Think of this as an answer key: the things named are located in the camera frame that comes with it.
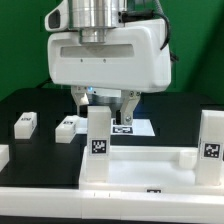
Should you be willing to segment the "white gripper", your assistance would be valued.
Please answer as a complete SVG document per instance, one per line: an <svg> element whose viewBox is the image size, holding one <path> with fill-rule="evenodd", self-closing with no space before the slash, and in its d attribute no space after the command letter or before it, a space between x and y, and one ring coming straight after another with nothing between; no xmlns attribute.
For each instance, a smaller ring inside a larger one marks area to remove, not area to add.
<svg viewBox="0 0 224 224"><path fill-rule="evenodd" d="M48 39L49 73L54 83L72 86L77 114L89 104L86 86L129 90L122 91L120 113L121 124L131 125L140 92L164 91L171 83L170 52L164 39L161 19L111 29L103 44L81 44L75 32L55 33Z"/></svg>

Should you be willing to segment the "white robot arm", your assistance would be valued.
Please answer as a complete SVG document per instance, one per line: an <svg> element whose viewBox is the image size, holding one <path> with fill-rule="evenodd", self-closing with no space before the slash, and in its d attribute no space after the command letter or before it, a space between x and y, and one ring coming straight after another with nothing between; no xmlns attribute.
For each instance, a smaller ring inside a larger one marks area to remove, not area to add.
<svg viewBox="0 0 224 224"><path fill-rule="evenodd" d="M153 10L127 9L127 0L63 0L45 17L52 81L69 85L78 106L89 88L119 90L116 118L133 121L140 94L161 92L171 82L170 26Z"/></svg>

